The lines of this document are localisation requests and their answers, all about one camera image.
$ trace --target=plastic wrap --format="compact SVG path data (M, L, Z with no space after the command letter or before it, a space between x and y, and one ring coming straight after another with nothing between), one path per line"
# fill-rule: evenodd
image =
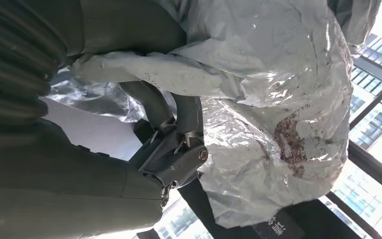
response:
M127 95L118 83L85 84L70 71L59 72L51 81L51 100L96 115L137 122L145 117L143 106Z
M188 34L170 54L112 52L71 67L203 96L201 183L218 224L269 219L327 193L346 160L352 59L326 0L164 1Z
M354 56L363 51L363 44L376 20L381 0L328 0Z

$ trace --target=robotic arm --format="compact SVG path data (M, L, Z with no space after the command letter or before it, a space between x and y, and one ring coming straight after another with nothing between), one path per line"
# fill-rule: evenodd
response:
M169 189L207 159L198 97L173 95L174 119L157 88L121 83L156 130L130 162L72 145L38 97L78 55L167 53L185 38L150 0L0 1L0 238L78 239L160 218Z

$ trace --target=screw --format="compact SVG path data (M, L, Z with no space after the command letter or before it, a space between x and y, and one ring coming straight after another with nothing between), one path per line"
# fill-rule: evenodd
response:
M200 152L198 153L198 159L205 162L207 158L208 158L207 149L200 150Z

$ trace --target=black sign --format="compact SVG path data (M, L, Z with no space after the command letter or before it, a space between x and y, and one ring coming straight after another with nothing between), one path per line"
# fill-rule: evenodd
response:
M305 235L285 211L280 211L267 222L252 227L261 239L302 239Z

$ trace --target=brown stain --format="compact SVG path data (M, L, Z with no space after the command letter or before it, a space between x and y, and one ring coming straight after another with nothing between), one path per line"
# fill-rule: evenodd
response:
M305 154L305 142L296 131L298 115L299 112L293 112L290 116L280 121L276 125L274 137L281 149L281 160L286 162L289 169L293 171L293 177L302 178L305 168L299 164L307 161L307 156ZM289 146L289 151L286 151L285 145Z

